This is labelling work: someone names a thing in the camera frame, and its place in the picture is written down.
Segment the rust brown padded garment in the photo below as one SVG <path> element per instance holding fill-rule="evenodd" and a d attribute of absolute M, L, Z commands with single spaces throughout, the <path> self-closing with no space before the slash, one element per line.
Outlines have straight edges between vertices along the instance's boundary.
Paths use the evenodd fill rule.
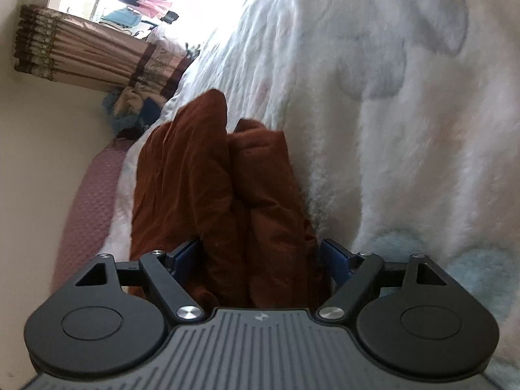
<path fill-rule="evenodd" d="M 316 309 L 330 289 L 285 135 L 242 119 L 227 131 L 209 90 L 155 128 L 136 165 L 130 257 L 202 249 L 185 287 L 206 309 Z"/>

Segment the pile of clothes in corner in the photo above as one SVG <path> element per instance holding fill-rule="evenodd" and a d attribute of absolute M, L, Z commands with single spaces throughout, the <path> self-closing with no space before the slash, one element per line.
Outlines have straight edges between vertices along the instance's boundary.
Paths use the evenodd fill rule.
<path fill-rule="evenodd" d="M 137 140 L 160 118 L 166 102 L 157 93 L 126 87 L 109 93 L 101 105 L 116 137 Z"/>

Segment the mauve quilted pillow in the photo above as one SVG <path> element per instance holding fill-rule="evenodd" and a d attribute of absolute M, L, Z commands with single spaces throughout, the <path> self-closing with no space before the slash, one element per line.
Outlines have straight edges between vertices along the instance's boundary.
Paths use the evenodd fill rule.
<path fill-rule="evenodd" d="M 123 162 L 132 144 L 132 140 L 115 138 L 88 165 L 65 221 L 51 292 L 78 273 L 103 247 Z"/>

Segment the white floral fleece blanket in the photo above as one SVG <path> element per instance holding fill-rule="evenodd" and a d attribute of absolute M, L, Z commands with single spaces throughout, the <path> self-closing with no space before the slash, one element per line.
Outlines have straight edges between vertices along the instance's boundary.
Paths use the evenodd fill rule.
<path fill-rule="evenodd" d="M 424 254 L 494 315 L 519 386 L 519 0 L 227 0 L 160 123 L 211 89 L 280 130 L 319 239 Z"/>

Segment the striped brown curtain left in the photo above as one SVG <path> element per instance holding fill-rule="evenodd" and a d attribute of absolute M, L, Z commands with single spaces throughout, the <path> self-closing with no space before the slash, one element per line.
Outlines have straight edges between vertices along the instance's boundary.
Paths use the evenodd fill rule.
<path fill-rule="evenodd" d="M 170 99 L 191 54 L 128 36 L 37 5 L 20 8 L 15 70 L 52 82 L 109 92 L 131 87 Z"/>

